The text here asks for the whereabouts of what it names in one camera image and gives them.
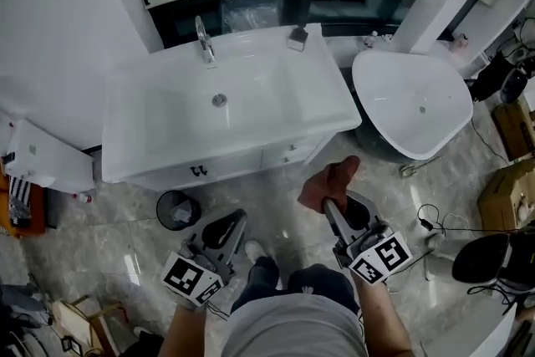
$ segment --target brown towel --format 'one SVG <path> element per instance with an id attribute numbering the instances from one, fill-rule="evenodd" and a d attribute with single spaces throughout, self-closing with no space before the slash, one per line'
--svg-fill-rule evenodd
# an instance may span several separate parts
<path id="1" fill-rule="evenodd" d="M 298 201 L 305 207 L 324 214 L 324 199 L 330 198 L 342 213 L 347 207 L 345 190 L 360 165 L 360 158 L 348 156 L 342 162 L 329 164 L 303 185 Z"/>

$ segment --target bathroom sink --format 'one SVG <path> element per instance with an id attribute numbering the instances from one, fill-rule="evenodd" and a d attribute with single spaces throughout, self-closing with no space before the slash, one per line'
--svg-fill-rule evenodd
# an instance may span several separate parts
<path id="1" fill-rule="evenodd" d="M 303 52 L 290 27 L 211 39 L 121 64 L 107 79 L 103 178 L 225 156 L 298 135 L 350 130 L 360 117 L 321 35 L 309 24 Z"/>
<path id="2" fill-rule="evenodd" d="M 413 160 L 431 158 L 473 113 L 462 77 L 440 59 L 365 51 L 354 60 L 353 80 L 375 129 Z"/>

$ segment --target chrome faucet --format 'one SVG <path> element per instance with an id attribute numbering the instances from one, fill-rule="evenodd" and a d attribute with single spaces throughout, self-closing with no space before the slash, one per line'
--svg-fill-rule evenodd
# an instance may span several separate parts
<path id="1" fill-rule="evenodd" d="M 210 35 L 206 32 L 204 23 L 198 15 L 195 17 L 195 28 L 197 30 L 197 37 L 201 43 L 205 63 L 216 61 L 216 55 L 214 53 L 214 48 L 211 45 Z"/>

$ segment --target drain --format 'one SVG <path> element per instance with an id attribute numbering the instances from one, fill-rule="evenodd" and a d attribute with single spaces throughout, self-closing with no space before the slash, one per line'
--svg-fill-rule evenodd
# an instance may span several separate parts
<path id="1" fill-rule="evenodd" d="M 216 107 L 223 107 L 227 104 L 227 96 L 224 94 L 216 94 L 211 99 L 211 103 Z"/>

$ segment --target cardboard box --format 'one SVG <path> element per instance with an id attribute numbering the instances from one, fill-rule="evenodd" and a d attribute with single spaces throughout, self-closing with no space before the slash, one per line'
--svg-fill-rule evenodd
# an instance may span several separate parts
<path id="1" fill-rule="evenodd" d="M 517 229 L 521 196 L 535 201 L 535 159 L 518 162 L 496 172 L 477 200 L 483 229 Z M 498 232 L 486 232 L 491 235 Z"/>
<path id="2" fill-rule="evenodd" d="M 535 151 L 535 130 L 524 97 L 510 105 L 497 106 L 492 117 L 510 161 Z"/>

